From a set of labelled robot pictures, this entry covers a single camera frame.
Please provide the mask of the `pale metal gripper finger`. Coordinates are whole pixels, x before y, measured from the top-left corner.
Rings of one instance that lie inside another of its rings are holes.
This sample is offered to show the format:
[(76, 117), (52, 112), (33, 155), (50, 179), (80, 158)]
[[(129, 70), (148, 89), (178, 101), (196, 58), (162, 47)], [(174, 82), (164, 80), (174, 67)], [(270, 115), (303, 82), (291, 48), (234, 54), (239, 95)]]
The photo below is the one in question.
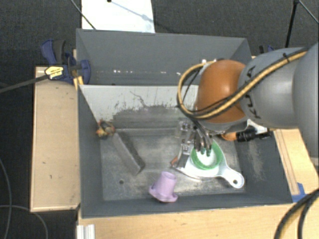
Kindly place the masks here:
[(181, 143), (187, 142), (189, 133), (189, 123), (185, 120), (180, 120), (177, 126), (177, 138)]
[(170, 162), (173, 168), (184, 168), (190, 156), (191, 148), (188, 145), (182, 144), (176, 157)]

